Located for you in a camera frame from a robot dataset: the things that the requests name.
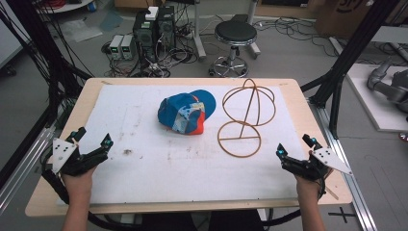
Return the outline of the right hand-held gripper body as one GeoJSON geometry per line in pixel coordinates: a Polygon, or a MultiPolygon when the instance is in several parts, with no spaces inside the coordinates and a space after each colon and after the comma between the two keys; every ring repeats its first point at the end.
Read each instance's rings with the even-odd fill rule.
{"type": "Polygon", "coordinates": [[[287,160],[281,161],[281,167],[310,181],[324,177],[330,168],[352,175],[352,170],[337,154],[331,148],[325,147],[314,150],[308,160],[297,160],[289,155],[287,160]]]}

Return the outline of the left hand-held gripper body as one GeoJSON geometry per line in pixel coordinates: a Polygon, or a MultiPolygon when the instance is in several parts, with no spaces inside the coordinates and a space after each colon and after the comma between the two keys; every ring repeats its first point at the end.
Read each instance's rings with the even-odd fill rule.
{"type": "Polygon", "coordinates": [[[93,155],[92,151],[88,154],[81,154],[77,142],[71,143],[62,139],[53,140],[52,154],[54,155],[52,172],[71,176],[86,173],[108,159],[108,154],[93,155]]]}

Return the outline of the person's right hand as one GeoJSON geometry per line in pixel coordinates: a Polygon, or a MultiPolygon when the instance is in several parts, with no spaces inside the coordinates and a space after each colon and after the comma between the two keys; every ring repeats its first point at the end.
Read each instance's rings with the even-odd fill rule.
{"type": "Polygon", "coordinates": [[[296,191],[298,198],[319,198],[320,185],[316,181],[310,181],[296,175],[296,191]]]}

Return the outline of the person's left hand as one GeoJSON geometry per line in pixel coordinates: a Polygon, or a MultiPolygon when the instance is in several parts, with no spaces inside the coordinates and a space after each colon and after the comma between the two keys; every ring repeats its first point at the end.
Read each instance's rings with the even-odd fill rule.
{"type": "Polygon", "coordinates": [[[91,195],[92,175],[95,167],[78,176],[63,174],[62,178],[69,196],[91,195]]]}

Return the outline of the thin wooden stick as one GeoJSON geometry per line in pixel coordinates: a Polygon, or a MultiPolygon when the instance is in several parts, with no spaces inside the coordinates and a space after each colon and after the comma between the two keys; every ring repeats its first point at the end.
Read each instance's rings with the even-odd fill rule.
{"type": "Polygon", "coordinates": [[[336,200],[340,199],[329,187],[326,186],[325,190],[326,190],[327,193],[329,193],[331,196],[333,196],[336,200]]]}

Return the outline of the white table mat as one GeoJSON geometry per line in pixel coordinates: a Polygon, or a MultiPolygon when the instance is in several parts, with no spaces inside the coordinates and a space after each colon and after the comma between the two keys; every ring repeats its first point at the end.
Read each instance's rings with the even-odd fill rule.
{"type": "Polygon", "coordinates": [[[262,146],[253,156],[236,158],[217,142],[229,118],[221,101],[227,86],[209,86],[217,108],[201,135],[181,135],[164,127],[161,102],[191,86],[105,85],[85,125],[80,151],[89,153],[110,134],[114,145],[93,174],[94,204],[293,199],[294,177],[281,168],[275,151],[281,143],[296,159],[304,156],[283,91],[275,94],[276,116],[259,128],[262,146]]]}

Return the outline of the white floor board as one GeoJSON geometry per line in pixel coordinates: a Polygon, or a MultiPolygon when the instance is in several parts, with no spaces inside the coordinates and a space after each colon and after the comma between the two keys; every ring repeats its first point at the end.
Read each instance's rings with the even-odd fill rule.
{"type": "Polygon", "coordinates": [[[367,87],[369,76],[376,68],[378,64],[354,64],[347,73],[348,82],[378,131],[408,132],[408,115],[388,101],[385,95],[367,87]]]}

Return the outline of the blue and orange cap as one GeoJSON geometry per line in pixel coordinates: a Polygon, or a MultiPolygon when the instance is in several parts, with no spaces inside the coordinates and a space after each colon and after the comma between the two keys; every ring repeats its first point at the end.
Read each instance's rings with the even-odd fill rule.
{"type": "Polygon", "coordinates": [[[217,102],[207,90],[183,92],[165,98],[158,110],[158,120],[183,135],[201,135],[204,122],[215,111],[217,102]]]}

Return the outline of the grey bench power supply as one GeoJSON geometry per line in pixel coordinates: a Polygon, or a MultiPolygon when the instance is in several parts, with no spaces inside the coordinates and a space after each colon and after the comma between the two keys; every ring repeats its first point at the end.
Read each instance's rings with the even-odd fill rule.
{"type": "Polygon", "coordinates": [[[121,43],[122,55],[125,60],[132,60],[135,56],[136,46],[131,35],[125,35],[121,43]]]}
{"type": "Polygon", "coordinates": [[[122,58],[121,43],[123,40],[122,35],[115,35],[109,45],[111,55],[114,60],[120,60],[122,58]]]}

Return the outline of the person's dark legs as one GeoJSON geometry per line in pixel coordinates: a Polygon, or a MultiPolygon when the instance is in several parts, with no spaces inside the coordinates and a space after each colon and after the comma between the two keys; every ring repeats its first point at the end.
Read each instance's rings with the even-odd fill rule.
{"type": "Polygon", "coordinates": [[[140,231],[265,231],[257,210],[143,214],[140,231]]]}

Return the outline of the black computer tower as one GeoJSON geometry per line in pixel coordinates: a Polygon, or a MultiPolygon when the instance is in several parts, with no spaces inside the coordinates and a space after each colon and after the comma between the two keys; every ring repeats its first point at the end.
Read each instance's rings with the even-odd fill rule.
{"type": "Polygon", "coordinates": [[[139,53],[148,61],[157,62],[155,45],[158,38],[157,23],[145,18],[146,11],[138,12],[133,26],[133,34],[139,53]]]}
{"type": "Polygon", "coordinates": [[[166,49],[175,47],[175,20],[174,7],[163,6],[159,8],[157,17],[159,39],[158,42],[166,49]]]}

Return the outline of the black round stool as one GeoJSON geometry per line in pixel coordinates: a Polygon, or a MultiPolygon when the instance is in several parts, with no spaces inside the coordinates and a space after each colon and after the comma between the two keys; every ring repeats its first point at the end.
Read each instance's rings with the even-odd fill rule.
{"type": "Polygon", "coordinates": [[[220,56],[210,65],[209,74],[219,77],[245,77],[249,69],[246,61],[240,58],[240,48],[255,42],[256,29],[247,22],[228,20],[215,27],[215,37],[228,44],[230,51],[228,56],[220,56]]]}

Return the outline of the cardboard box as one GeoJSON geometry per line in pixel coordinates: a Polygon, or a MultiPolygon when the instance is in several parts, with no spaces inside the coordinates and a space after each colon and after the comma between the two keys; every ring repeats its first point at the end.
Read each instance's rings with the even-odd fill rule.
{"type": "Polygon", "coordinates": [[[323,36],[349,39],[372,4],[372,0],[325,0],[318,11],[316,31],[323,36]]]}

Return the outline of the white box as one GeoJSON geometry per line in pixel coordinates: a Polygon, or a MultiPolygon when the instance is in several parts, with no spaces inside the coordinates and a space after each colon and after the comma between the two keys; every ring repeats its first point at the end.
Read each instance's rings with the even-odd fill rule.
{"type": "Polygon", "coordinates": [[[147,14],[145,15],[145,19],[148,21],[155,21],[158,16],[159,8],[158,7],[149,7],[147,9],[147,14]]]}

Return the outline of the black metal frame post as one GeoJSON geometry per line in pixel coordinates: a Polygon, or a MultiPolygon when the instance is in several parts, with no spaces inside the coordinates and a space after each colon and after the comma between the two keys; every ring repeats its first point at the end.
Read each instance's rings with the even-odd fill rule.
{"type": "Polygon", "coordinates": [[[324,108],[329,97],[332,97],[328,128],[335,139],[338,138],[338,116],[344,78],[398,2],[399,0],[374,0],[332,67],[324,75],[300,87],[302,92],[319,87],[309,100],[320,109],[324,108]]]}
{"type": "Polygon", "coordinates": [[[47,84],[48,106],[10,159],[0,169],[0,190],[3,190],[11,180],[12,174],[16,172],[17,166],[22,162],[41,129],[57,118],[58,106],[66,99],[79,96],[83,89],[79,80],[93,78],[88,69],[84,71],[64,57],[43,23],[39,13],[44,11],[44,8],[38,0],[6,0],[6,3],[20,22],[20,26],[25,29],[23,34],[28,38],[23,39],[17,32],[19,26],[8,16],[7,11],[2,9],[1,3],[0,20],[21,44],[47,84]]]}

